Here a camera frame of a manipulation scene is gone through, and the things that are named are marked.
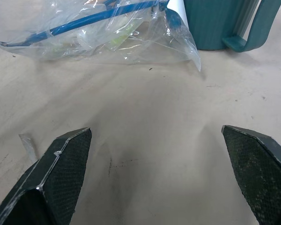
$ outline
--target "beige table surface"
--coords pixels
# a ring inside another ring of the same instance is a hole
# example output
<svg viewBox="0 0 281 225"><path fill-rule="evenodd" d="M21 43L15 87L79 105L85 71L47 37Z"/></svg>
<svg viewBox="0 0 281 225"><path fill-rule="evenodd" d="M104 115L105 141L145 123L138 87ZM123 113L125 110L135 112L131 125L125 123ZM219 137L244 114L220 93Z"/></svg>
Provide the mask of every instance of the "beige table surface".
<svg viewBox="0 0 281 225"><path fill-rule="evenodd" d="M201 73L191 62L40 63L0 50L0 202L31 165L19 134L43 154L55 137L91 127L73 225L258 224L221 127L281 144L281 9L263 47L200 56Z"/></svg>

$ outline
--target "pitcher handle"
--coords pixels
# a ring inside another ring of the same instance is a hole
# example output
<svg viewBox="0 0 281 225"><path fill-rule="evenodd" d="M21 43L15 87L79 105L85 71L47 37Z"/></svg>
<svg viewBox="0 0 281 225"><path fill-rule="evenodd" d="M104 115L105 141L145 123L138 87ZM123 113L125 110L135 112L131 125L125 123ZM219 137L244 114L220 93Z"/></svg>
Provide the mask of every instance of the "pitcher handle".
<svg viewBox="0 0 281 225"><path fill-rule="evenodd" d="M224 44L238 53L261 47L267 40L280 6L281 0L262 0L254 17L248 40L235 35L223 38Z"/></svg>

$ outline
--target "clear plastic bag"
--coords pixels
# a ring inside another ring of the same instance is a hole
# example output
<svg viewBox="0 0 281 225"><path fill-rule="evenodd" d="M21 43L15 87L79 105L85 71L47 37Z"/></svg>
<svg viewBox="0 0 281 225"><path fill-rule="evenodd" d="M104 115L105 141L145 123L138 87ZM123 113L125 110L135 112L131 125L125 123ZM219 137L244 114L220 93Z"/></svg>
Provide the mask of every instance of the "clear plastic bag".
<svg viewBox="0 0 281 225"><path fill-rule="evenodd" d="M0 48L38 60L137 63L200 57L166 0L0 1Z"/></svg>

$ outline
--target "teal mug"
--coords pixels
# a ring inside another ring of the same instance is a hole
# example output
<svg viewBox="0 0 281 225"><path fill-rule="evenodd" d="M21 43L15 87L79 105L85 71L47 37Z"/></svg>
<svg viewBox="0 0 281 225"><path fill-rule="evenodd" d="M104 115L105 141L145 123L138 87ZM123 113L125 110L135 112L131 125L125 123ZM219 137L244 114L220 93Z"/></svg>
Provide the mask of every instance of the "teal mug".
<svg viewBox="0 0 281 225"><path fill-rule="evenodd" d="M184 0L189 30L201 50L230 48L241 53L261 47L281 0L261 0L247 41L244 33L259 0Z"/></svg>

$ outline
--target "ribbed container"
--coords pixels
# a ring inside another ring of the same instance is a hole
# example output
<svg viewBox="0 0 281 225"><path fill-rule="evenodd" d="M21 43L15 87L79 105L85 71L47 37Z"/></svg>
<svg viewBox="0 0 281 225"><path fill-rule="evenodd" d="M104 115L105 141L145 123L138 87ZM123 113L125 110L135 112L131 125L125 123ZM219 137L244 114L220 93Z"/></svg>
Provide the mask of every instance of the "ribbed container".
<svg viewBox="0 0 281 225"><path fill-rule="evenodd" d="M189 30L201 50L227 48L223 38L243 37L259 0L184 0Z"/></svg>

